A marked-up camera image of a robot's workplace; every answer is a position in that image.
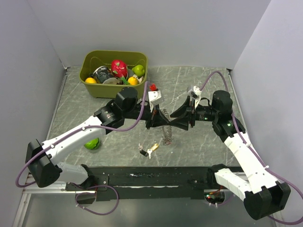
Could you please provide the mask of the silver key yellow tag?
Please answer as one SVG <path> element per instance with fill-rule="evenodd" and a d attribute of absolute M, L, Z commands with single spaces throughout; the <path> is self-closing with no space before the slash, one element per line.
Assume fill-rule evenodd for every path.
<path fill-rule="evenodd" d="M 156 143 L 156 144 L 152 145 L 151 148 L 147 149 L 149 159 L 151 159 L 152 152 L 154 152 L 158 147 L 159 147 L 159 145 Z"/>

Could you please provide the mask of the black key tag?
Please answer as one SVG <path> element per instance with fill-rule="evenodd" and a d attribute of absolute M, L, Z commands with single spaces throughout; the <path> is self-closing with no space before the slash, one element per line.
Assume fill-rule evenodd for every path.
<path fill-rule="evenodd" d="M 139 146 L 138 149 L 139 149 L 140 154 L 142 154 L 143 156 L 145 156 L 145 157 L 149 156 L 148 152 L 146 152 L 142 146 Z"/>

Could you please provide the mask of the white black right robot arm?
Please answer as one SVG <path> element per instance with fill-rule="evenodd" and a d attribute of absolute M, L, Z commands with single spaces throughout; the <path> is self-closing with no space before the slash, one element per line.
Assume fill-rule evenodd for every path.
<path fill-rule="evenodd" d="M 196 121 L 208 121 L 221 141 L 236 157 L 247 179 L 233 173 L 223 164 L 208 169 L 207 183 L 211 188 L 220 185 L 240 198 L 247 213 L 258 220 L 285 208 L 291 189 L 270 174 L 254 155 L 245 128 L 237 119 L 232 119 L 232 99 L 229 92 L 218 90 L 207 106 L 199 104 L 198 94 L 190 92 L 183 105 L 170 117 L 171 126 L 188 130 Z"/>

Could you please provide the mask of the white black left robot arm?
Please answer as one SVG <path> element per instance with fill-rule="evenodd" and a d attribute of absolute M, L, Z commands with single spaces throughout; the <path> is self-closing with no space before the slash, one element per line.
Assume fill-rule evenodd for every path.
<path fill-rule="evenodd" d="M 125 87 L 115 99 L 97 110 L 82 124 L 40 143 L 34 140 L 28 144 L 26 166 L 38 187 L 44 188 L 56 181 L 77 184 L 88 190 L 97 183 L 87 165 L 71 165 L 63 160 L 78 147 L 89 141 L 107 135 L 112 131 L 122 131 L 125 119 L 143 120 L 146 127 L 158 127 L 169 123 L 159 110 L 164 97 L 159 90 L 144 90 L 142 101 L 138 100 L 133 87 Z"/>

